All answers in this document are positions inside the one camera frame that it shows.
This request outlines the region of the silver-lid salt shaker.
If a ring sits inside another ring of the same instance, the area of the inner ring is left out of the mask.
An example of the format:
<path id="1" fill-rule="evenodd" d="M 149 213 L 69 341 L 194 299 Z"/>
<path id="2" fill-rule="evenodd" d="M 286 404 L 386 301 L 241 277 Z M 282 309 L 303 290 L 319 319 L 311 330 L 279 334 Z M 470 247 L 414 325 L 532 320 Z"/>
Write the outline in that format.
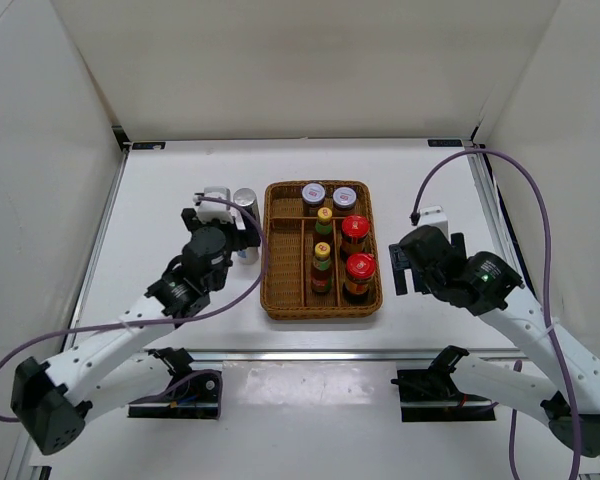
<path id="1" fill-rule="evenodd" d="M 259 248 L 258 247 L 249 247 L 244 250 L 240 250 L 237 252 L 238 261 L 245 265 L 255 264 L 259 258 Z"/>
<path id="2" fill-rule="evenodd" d="M 254 190 L 247 187 L 236 190 L 233 194 L 233 202 L 244 208 L 258 223 L 261 223 L 258 198 Z"/>

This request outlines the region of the red-lid sauce jar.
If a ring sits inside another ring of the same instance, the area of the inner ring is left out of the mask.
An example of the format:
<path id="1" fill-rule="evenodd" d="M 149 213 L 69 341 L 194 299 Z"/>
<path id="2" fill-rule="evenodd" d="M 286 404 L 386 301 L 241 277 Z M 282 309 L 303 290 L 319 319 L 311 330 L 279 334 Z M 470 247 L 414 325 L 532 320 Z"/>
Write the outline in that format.
<path id="1" fill-rule="evenodd" d="M 340 255 L 347 260 L 351 255 L 364 253 L 370 232 L 370 222 L 362 215 L 349 215 L 341 224 Z"/>
<path id="2" fill-rule="evenodd" d="M 348 257 L 343 295 L 349 303 L 362 304 L 368 299 L 376 270 L 376 260 L 370 253 L 360 252 Z"/>

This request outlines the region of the green-label sauce bottle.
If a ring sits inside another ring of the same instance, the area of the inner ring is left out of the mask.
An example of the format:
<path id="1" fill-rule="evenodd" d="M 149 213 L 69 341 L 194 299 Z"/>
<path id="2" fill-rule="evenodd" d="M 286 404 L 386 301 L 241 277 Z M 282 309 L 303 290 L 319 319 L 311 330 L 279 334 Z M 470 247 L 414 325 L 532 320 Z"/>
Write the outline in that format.
<path id="1" fill-rule="evenodd" d="M 324 242 L 329 245 L 333 244 L 333 213 L 328 207 L 321 207 L 317 210 L 317 217 L 314 225 L 314 243 Z"/>
<path id="2" fill-rule="evenodd" d="M 314 246 L 310 270 L 311 289 L 316 294 L 327 294 L 332 288 L 333 263 L 331 247 L 326 242 Z"/>

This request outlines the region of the white-lid spice jar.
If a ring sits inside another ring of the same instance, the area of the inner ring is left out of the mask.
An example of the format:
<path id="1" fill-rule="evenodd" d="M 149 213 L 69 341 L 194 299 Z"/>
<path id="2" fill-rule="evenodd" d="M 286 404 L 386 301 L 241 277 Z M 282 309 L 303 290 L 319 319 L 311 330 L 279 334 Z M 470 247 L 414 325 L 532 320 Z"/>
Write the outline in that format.
<path id="1" fill-rule="evenodd" d="M 338 187 L 333 192 L 332 201 L 334 215 L 345 217 L 354 213 L 357 203 L 357 193 L 351 187 Z"/>
<path id="2" fill-rule="evenodd" d="M 311 182 L 303 186 L 301 198 L 303 212 L 306 217 L 315 217 L 318 210 L 324 205 L 326 190 L 317 182 Z"/>

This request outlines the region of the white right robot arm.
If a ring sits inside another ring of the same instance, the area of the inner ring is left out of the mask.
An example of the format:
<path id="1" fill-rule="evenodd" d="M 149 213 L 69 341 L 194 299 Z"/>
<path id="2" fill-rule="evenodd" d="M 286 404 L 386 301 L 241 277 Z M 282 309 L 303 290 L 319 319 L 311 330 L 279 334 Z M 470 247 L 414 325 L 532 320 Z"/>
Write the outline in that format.
<path id="1" fill-rule="evenodd" d="M 546 426 L 566 447 L 600 455 L 600 360 L 544 311 L 522 277 L 496 254 L 466 255 L 434 226 L 398 244 L 410 269 L 439 301 L 464 309 L 507 337 L 541 371 L 534 377 L 493 366 L 448 346 L 430 364 L 429 387 L 440 399 L 458 393 L 489 398 Z"/>

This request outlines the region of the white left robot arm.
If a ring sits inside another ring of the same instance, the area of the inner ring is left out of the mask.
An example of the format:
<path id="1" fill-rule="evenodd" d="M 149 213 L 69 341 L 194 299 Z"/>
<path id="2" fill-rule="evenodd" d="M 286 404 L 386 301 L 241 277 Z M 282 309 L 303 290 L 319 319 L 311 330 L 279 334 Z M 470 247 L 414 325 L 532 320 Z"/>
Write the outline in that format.
<path id="1" fill-rule="evenodd" d="M 72 349 L 15 369 L 11 409 L 45 456 L 68 447 L 103 414 L 147 398 L 178 400 L 190 386 L 190 358 L 172 349 L 145 352 L 155 340 L 208 317 L 210 296 L 226 284 L 233 253 L 260 246 L 261 225 L 246 209 L 222 204 L 210 218 L 198 207 L 181 217 L 190 240 L 160 278 L 121 314 Z"/>

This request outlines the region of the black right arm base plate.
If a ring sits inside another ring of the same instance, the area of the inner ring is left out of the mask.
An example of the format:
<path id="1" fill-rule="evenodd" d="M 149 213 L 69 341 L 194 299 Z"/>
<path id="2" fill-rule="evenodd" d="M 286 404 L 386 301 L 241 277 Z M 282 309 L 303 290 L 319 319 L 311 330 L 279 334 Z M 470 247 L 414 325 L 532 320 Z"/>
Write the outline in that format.
<path id="1" fill-rule="evenodd" d="M 461 392 L 450 377 L 428 369 L 398 369 L 391 380 L 403 423 L 490 422 L 496 402 Z"/>

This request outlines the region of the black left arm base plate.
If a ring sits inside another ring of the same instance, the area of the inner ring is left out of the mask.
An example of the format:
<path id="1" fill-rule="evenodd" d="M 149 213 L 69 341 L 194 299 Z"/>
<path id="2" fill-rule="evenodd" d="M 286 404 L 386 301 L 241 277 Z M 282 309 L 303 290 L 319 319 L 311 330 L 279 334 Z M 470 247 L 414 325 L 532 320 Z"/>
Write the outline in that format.
<path id="1" fill-rule="evenodd" d="M 218 420 L 223 377 L 220 370 L 193 370 L 193 377 L 158 400 L 129 405 L 130 419 Z"/>

